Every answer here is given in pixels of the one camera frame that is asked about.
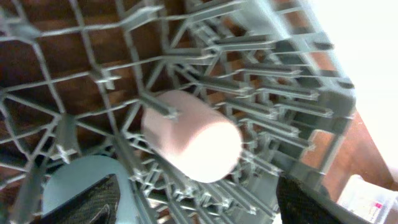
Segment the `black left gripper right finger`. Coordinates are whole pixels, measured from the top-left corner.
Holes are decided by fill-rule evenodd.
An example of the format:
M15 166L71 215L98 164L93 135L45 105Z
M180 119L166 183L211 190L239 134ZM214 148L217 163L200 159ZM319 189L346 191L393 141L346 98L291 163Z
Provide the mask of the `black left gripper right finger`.
M289 176L280 176L276 188L277 203L283 224L341 224L334 214L318 201L328 197L311 196L303 185Z

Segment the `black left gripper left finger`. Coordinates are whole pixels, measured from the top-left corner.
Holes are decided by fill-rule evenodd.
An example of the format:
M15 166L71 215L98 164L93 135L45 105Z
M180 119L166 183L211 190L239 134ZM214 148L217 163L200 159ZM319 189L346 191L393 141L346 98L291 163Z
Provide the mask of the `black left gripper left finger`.
M115 224L120 197L117 177L108 174L34 224Z

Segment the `pink plastic cup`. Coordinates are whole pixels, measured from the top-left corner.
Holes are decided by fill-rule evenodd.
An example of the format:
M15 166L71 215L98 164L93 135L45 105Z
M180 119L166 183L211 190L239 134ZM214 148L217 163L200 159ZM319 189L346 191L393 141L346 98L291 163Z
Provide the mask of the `pink plastic cup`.
M157 99L178 111L172 120L144 110L142 133L161 158L203 183L216 182L237 166L243 137L230 119L186 91L166 91Z

